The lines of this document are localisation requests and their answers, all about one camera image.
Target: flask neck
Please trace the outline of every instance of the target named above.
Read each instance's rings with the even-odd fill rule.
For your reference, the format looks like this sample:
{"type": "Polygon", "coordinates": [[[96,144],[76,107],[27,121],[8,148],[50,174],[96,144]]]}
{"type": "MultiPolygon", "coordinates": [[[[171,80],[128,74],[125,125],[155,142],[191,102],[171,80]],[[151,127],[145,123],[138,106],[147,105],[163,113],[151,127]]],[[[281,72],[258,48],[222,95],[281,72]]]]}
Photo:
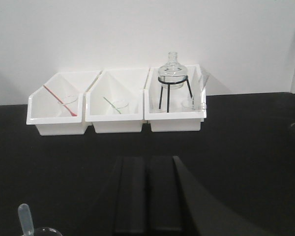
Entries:
{"type": "Polygon", "coordinates": [[[177,62],[177,53],[169,52],[168,53],[168,62],[177,62]]]}

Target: dropper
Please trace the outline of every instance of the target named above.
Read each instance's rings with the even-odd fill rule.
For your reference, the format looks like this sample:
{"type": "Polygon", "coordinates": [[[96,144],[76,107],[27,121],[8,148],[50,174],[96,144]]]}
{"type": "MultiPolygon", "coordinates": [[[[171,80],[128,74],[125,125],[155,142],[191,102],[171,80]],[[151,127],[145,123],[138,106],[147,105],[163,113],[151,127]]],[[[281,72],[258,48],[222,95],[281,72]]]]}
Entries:
{"type": "Polygon", "coordinates": [[[21,204],[18,208],[18,213],[24,236],[33,236],[34,225],[29,205],[21,204]]]}
{"type": "Polygon", "coordinates": [[[21,204],[18,213],[24,236],[62,236],[58,230],[53,228],[41,227],[34,229],[29,205],[21,204]]]}

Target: white wall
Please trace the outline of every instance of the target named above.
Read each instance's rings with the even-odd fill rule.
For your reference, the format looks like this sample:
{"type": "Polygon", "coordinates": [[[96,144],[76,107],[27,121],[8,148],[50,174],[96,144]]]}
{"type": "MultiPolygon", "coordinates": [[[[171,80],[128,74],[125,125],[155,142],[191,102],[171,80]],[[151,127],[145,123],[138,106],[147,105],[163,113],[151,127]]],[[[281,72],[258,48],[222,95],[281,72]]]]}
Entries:
{"type": "Polygon", "coordinates": [[[0,0],[0,104],[58,71],[160,66],[214,76],[209,94],[290,91],[295,0],[0,0]]]}

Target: transparent glassware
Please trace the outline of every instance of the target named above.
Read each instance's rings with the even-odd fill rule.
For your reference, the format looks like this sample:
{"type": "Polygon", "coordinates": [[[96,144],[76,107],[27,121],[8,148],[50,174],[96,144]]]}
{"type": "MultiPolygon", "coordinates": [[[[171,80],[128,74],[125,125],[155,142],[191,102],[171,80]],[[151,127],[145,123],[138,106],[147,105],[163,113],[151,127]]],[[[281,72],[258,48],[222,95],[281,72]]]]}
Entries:
{"type": "MultiPolygon", "coordinates": [[[[188,74],[188,70],[184,65],[181,65],[177,61],[177,53],[169,52],[168,53],[168,62],[161,66],[158,69],[158,76],[161,81],[175,83],[182,81],[186,75],[188,74]]],[[[170,89],[178,89],[183,86],[183,83],[177,85],[171,85],[170,89]]]]}

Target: plastic pipette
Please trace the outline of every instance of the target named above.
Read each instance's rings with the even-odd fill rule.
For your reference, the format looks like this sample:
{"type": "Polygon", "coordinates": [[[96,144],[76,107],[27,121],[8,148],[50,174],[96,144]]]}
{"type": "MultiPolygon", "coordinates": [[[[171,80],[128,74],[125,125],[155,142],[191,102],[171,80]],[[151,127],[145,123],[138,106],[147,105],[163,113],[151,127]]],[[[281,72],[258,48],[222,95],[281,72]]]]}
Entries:
{"type": "Polygon", "coordinates": [[[18,208],[19,219],[23,234],[25,236],[33,236],[34,234],[34,225],[31,218],[30,207],[27,204],[21,204],[18,208]]]}

